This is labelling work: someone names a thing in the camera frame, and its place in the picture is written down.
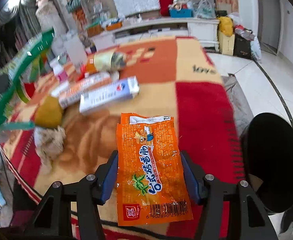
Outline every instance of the toothpaste box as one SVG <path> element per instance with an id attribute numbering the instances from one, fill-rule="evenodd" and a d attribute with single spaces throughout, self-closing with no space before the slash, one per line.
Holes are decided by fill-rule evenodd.
<path id="1" fill-rule="evenodd" d="M 82 94 L 111 82 L 112 78 L 108 72 L 101 72 L 82 79 L 74 85 L 71 85 L 69 89 L 59 95 L 60 106 L 62 108 L 67 108 L 80 101 Z"/>
<path id="2" fill-rule="evenodd" d="M 86 115 L 110 103 L 134 98 L 139 90 L 136 76 L 99 87 L 81 96 L 80 113 Z"/>

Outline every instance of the cardboard box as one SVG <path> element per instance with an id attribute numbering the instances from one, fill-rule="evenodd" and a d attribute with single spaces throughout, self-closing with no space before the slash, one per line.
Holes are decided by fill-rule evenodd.
<path id="1" fill-rule="evenodd" d="M 218 39 L 220 43 L 221 54 L 233 56 L 235 34 L 233 34 L 231 37 L 228 37 L 221 31 L 218 31 Z"/>

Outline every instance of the bottle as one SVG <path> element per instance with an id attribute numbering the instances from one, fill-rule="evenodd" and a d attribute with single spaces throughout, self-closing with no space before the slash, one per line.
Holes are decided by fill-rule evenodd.
<path id="1" fill-rule="evenodd" d="M 59 82 L 64 82 L 68 79 L 66 71 L 64 70 L 63 66 L 59 64 L 57 58 L 50 62 L 50 67 L 53 69 L 53 73 Z"/>

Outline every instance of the white cabinet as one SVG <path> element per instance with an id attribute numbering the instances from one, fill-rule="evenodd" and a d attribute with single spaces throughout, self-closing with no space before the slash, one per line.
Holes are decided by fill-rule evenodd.
<path id="1" fill-rule="evenodd" d="M 184 26 L 186 29 L 169 29 L 175 26 Z M 161 37 L 161 36 L 193 36 L 203 47 L 215 48 L 219 51 L 219 42 L 217 40 L 217 26 L 219 20 L 198 19 L 198 18 L 159 18 L 146 20 L 133 25 L 125 26 L 110 32 L 103 32 L 92 39 L 98 44 L 97 51 L 105 49 L 106 46 L 114 46 L 123 43 L 139 41 L 145 38 Z M 134 30 L 135 33 L 142 31 L 143 33 L 130 35 Z"/>
<path id="2" fill-rule="evenodd" d="M 207 22 L 188 22 L 189 36 L 195 37 L 202 47 L 214 47 L 219 51 L 219 42 L 217 40 L 218 20 L 207 20 Z"/>

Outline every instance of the barcode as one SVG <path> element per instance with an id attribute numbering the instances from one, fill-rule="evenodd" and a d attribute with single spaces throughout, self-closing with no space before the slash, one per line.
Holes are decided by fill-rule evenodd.
<path id="1" fill-rule="evenodd" d="M 177 213 L 187 213 L 187 204 L 186 202 L 179 201 L 173 203 L 163 203 L 163 204 L 153 204 L 150 205 L 150 214 L 151 216 L 155 215 L 170 215 Z"/>

